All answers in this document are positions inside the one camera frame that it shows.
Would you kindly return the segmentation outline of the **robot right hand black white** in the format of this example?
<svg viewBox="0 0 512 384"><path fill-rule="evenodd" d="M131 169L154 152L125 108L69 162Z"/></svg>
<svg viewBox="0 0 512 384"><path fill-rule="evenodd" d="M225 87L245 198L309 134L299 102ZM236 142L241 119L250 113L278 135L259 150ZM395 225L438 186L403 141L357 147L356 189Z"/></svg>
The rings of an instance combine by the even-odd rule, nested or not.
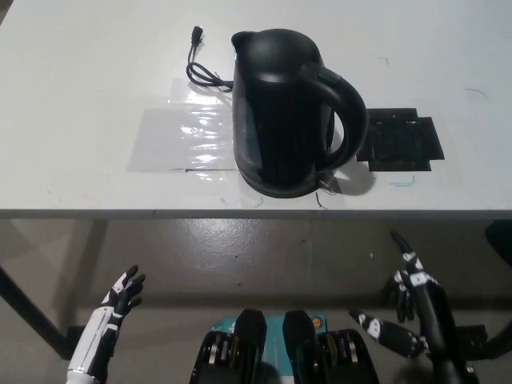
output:
<svg viewBox="0 0 512 384"><path fill-rule="evenodd" d="M384 321L359 309L348 313L373 340L406 358L427 354L436 360L459 359L454 318L446 292L428 274L409 243L390 232L405 267L394 272L382 289L382 300L394 297L398 323Z"/></svg>

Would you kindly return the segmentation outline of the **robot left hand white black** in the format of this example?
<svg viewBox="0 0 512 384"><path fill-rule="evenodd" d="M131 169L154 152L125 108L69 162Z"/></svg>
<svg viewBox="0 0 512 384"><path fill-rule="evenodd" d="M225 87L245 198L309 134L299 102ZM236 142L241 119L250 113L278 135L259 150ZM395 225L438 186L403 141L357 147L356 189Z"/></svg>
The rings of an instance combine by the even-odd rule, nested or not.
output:
<svg viewBox="0 0 512 384"><path fill-rule="evenodd" d="M146 276L134 265L112 285L86 324L67 368L66 384L105 383L122 323L138 306Z"/></svg>

